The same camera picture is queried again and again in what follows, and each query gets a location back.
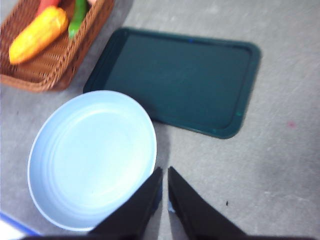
gray floor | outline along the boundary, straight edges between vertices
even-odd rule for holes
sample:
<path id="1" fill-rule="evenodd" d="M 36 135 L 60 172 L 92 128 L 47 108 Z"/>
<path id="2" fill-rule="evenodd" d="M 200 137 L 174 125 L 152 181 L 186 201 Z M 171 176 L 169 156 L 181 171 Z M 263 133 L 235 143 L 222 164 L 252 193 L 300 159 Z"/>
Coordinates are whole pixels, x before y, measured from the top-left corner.
<path id="1" fill-rule="evenodd" d="M 1 20 L 15 2 L 1 0 Z M 29 150 L 47 117 L 81 94 L 110 34 L 122 25 L 250 41 L 261 48 L 240 132 L 220 140 L 155 122 L 156 165 L 174 166 L 248 234 L 320 238 L 318 0 L 117 1 L 67 90 L 34 94 L 1 86 L 1 211 L 42 234 L 66 233 L 32 203 L 26 176 Z M 185 239 L 179 220 L 167 211 L 163 186 L 162 204 L 145 239 Z"/>

rectangular tray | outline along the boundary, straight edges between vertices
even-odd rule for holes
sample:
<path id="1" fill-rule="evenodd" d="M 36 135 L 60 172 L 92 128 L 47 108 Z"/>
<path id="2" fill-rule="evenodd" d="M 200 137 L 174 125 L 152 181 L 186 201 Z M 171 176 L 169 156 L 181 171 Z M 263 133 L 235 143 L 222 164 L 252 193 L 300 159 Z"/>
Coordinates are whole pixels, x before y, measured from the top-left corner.
<path id="1" fill-rule="evenodd" d="M 249 42 L 121 28 L 83 92 L 121 92 L 153 120 L 227 139 L 241 127 L 259 61 Z"/>

green toy pepper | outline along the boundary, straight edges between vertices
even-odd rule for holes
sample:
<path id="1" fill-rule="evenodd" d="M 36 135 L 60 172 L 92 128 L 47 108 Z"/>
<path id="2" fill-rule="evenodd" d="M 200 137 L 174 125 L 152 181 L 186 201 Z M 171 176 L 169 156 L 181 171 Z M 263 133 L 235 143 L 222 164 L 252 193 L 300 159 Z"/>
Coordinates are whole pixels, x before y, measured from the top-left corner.
<path id="1" fill-rule="evenodd" d="M 87 0 L 75 0 L 72 20 L 69 24 L 69 38 L 72 39 L 78 32 L 82 21 L 85 19 L 88 11 Z"/>

pink stain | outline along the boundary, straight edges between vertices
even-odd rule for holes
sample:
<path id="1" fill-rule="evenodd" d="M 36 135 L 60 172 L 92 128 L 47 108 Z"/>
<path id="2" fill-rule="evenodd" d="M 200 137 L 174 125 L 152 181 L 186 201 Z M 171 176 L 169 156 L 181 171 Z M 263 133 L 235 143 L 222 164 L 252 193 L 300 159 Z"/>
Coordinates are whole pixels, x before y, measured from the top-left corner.
<path id="1" fill-rule="evenodd" d="M 291 128 L 291 129 L 295 129 L 295 128 L 297 127 L 297 125 L 296 125 L 296 123 L 295 123 L 294 121 L 288 121 L 288 122 L 286 123 L 286 126 L 287 126 L 288 128 Z"/>

light blue bowl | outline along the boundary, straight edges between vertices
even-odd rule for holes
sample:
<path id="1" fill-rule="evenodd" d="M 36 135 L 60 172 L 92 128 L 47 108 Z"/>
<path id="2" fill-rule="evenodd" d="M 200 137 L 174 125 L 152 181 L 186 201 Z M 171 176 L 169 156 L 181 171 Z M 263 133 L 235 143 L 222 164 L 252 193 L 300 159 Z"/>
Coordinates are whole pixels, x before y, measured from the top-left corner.
<path id="1" fill-rule="evenodd" d="M 37 134 L 28 160 L 35 206 L 51 223 L 89 231 L 154 170 L 156 134 L 131 97 L 93 91 L 58 108 Z"/>

